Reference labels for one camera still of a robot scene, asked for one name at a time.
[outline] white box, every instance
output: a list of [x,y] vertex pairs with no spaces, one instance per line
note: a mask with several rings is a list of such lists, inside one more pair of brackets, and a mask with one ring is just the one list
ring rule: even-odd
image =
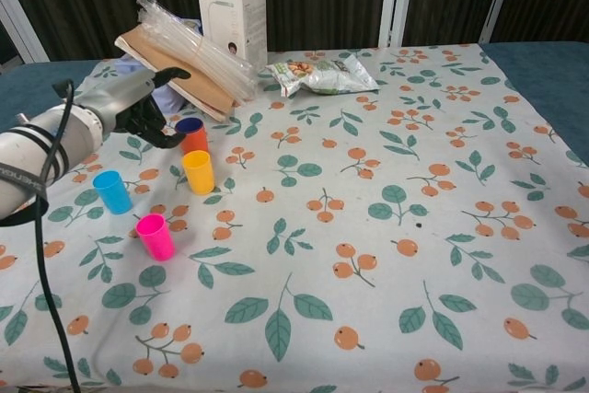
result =
[[261,70],[268,62],[266,0],[199,0],[202,33]]

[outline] snack bag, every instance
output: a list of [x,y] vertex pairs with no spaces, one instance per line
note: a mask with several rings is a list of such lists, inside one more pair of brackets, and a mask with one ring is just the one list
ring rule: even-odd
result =
[[335,95],[379,89],[377,82],[351,54],[343,62],[321,60],[280,62],[266,66],[281,85],[281,96],[288,97],[301,87],[317,94]]

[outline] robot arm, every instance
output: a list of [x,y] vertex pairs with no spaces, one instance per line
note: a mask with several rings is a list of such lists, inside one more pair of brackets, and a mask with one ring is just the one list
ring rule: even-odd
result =
[[[151,93],[173,78],[190,76],[175,67],[157,73],[142,70],[76,97],[46,185],[53,184],[98,150],[110,133],[136,134],[155,147],[178,145],[184,136],[161,132],[166,119]],[[30,187],[15,183],[15,169],[39,176],[63,114],[64,105],[56,106],[0,133],[0,220],[34,195]]]

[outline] floral tablecloth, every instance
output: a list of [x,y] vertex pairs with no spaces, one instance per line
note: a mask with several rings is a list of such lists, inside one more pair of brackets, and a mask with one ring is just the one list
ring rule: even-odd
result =
[[[45,256],[83,386],[587,390],[587,166],[477,45],[354,53],[379,91],[280,98],[261,74],[255,102],[207,120],[208,196],[178,149],[123,134],[50,188]],[[104,168],[131,212],[92,191]],[[170,261],[135,238],[149,212]],[[0,379],[65,385],[32,228],[0,236]]]

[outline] plastic cup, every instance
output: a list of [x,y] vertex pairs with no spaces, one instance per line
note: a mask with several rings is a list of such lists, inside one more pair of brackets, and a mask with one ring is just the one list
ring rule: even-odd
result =
[[174,256],[176,250],[162,214],[144,216],[137,222],[135,230],[154,260],[165,261]]
[[116,170],[106,170],[98,174],[92,184],[104,204],[113,214],[124,214],[133,207],[129,192],[127,192],[122,182],[121,175]]
[[214,189],[213,165],[206,151],[192,151],[182,158],[188,184],[197,195],[206,195]]
[[206,131],[201,119],[189,117],[176,123],[176,132],[186,135],[180,143],[180,148],[184,154],[192,151],[209,152],[209,144],[206,141]]

